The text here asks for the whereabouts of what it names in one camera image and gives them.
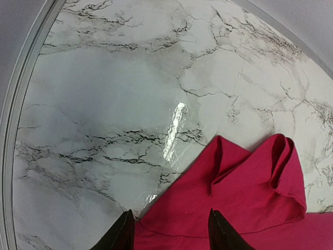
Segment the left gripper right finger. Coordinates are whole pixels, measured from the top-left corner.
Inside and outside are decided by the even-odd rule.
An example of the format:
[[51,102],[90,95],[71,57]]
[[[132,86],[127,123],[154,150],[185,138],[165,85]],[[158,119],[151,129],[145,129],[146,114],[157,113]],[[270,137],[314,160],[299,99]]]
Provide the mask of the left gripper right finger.
[[254,250],[218,210],[208,220],[210,250]]

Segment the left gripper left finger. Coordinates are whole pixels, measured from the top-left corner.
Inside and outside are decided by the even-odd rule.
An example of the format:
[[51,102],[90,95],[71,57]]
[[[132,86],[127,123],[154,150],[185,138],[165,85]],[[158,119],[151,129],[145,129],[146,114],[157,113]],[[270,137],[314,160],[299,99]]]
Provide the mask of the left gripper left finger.
[[133,250],[135,219],[132,210],[122,213],[91,250]]

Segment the magenta red garment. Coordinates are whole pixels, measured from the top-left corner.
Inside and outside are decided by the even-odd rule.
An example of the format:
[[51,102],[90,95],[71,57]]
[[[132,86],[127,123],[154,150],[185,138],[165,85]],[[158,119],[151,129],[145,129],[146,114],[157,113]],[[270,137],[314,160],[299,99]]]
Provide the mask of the magenta red garment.
[[135,249],[209,249],[218,210],[255,249],[332,249],[332,214],[308,213],[292,139],[254,152],[216,136],[135,227]]

